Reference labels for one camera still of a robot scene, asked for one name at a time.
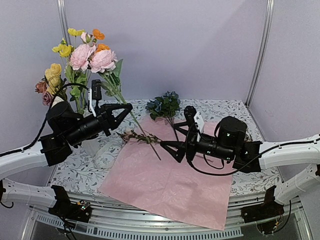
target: orange flower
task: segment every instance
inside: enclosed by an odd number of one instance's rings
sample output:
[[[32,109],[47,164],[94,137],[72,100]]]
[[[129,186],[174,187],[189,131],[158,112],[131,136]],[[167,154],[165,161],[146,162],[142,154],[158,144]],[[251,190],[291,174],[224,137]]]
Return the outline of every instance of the orange flower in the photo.
[[[105,39],[105,35],[103,33],[101,33],[98,29],[93,29],[92,31],[93,36],[98,39],[98,40],[103,40]]]
[[[103,43],[99,43],[98,44],[98,48],[96,49],[95,52],[98,53],[98,52],[100,52],[102,50],[110,50],[110,47],[105,45],[105,44],[103,44]]]

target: patterned table surface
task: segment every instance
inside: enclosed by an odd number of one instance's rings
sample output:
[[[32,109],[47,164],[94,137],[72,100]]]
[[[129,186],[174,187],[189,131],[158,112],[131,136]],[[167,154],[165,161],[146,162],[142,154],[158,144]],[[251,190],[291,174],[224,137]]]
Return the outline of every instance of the patterned table surface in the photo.
[[[146,103],[148,100],[131,100],[133,111],[139,121],[146,116]],[[262,137],[242,101],[238,100],[181,100],[181,111],[177,119],[184,120],[183,109],[194,106],[201,111],[202,117],[208,122],[219,122],[227,116],[236,117],[244,121],[248,126],[248,132],[254,141],[262,140]],[[123,140],[116,132],[123,132],[126,128],[135,127],[135,122],[128,115],[120,127],[113,131],[111,136],[100,134],[98,141],[101,147],[107,149],[98,159],[87,155],[83,148],[73,149],[73,154],[64,162],[57,165],[50,185],[63,186],[66,191],[72,193],[102,196],[98,188],[112,168],[118,153],[124,145]],[[230,196],[239,196],[264,192],[280,180],[277,168],[270,168],[262,172],[242,173],[238,172],[232,176]]]

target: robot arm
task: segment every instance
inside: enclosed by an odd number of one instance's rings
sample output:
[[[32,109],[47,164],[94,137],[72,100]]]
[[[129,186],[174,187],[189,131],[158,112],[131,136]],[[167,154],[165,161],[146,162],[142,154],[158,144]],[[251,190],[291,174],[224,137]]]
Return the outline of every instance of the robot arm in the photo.
[[[89,91],[89,102],[101,100],[101,82],[92,81],[93,92]],[[128,113],[131,104],[103,104],[91,106],[92,114],[83,117],[73,112],[69,103],[61,101],[46,114],[46,120],[53,130],[43,136],[32,147],[2,153],[0,157],[0,202],[18,202],[42,205],[50,214],[62,219],[88,222],[91,216],[90,204],[85,201],[71,203],[67,192],[61,186],[39,187],[7,179],[7,176],[24,170],[53,166],[62,163],[82,141],[96,137],[100,132],[111,135]],[[114,111],[122,110],[115,116]]]
[[[214,136],[210,136],[203,133],[203,120],[194,107],[187,106],[184,116],[186,121],[175,124],[174,128],[186,135],[185,142],[163,141],[161,146],[179,163],[186,156],[189,165],[200,173],[227,176],[236,172],[251,173],[278,166],[310,164],[288,181],[267,189],[264,203],[244,207],[241,215],[246,223],[283,214],[284,204],[320,184],[319,134],[285,142],[247,142],[247,125],[237,118],[223,118]],[[233,168],[236,170],[222,174],[203,172],[192,163],[196,153],[220,158],[227,163],[233,161]]]

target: table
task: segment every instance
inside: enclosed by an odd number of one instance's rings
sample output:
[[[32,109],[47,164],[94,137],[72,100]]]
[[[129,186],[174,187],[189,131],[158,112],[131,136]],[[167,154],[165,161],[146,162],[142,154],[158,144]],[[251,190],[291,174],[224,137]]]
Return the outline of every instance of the table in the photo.
[[[146,116],[148,100],[130,100],[133,112],[138,120]],[[219,122],[227,116],[236,117],[248,126],[248,133],[254,141],[262,140],[259,130],[242,101],[239,100],[182,100],[181,111],[176,116],[184,120],[183,109],[194,106],[201,111],[202,117],[208,122]],[[115,132],[123,132],[127,127],[133,128],[135,122],[127,116],[120,127],[113,131],[108,138],[100,134],[98,141],[107,151],[97,160],[88,156],[84,149],[74,149],[74,153],[66,161],[56,166],[49,185],[63,186],[71,201],[86,200],[93,208],[89,223],[78,222],[75,233],[79,239],[113,240],[200,240],[200,239],[264,239],[256,229],[256,223],[244,223],[241,217],[241,208],[264,200],[264,191],[281,181],[278,169],[270,168],[257,173],[238,172],[232,176],[232,186],[227,211],[225,231],[215,231],[182,222],[172,221],[133,206],[121,203],[111,197],[105,197],[97,190],[112,168],[119,151],[124,145]],[[289,206],[284,206],[285,216]],[[49,238],[48,232],[56,234],[62,228],[62,222],[55,216],[49,215],[47,209],[34,206],[30,209],[30,217],[26,223],[24,240],[29,239],[58,239]],[[275,235],[273,239],[306,239],[311,240],[311,232],[298,197],[292,200],[292,211],[289,226]]]

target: mauve rose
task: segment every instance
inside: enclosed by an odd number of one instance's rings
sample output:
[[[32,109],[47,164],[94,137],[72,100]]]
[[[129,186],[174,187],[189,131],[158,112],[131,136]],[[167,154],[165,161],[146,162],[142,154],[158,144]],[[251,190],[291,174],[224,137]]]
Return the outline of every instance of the mauve rose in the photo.
[[[103,73],[105,70],[112,71],[116,68],[116,61],[117,58],[114,51],[102,50],[96,52],[90,61],[91,72]]]
[[[80,44],[72,53],[70,57],[70,65],[73,70],[82,69],[83,71],[88,68],[88,58],[96,50],[96,46],[89,46],[89,44]]]
[[[42,104],[45,106],[50,106],[53,98],[54,97],[49,92],[44,91],[42,93]]]
[[[42,94],[47,90],[47,84],[45,81],[40,81],[35,85],[35,92]]]

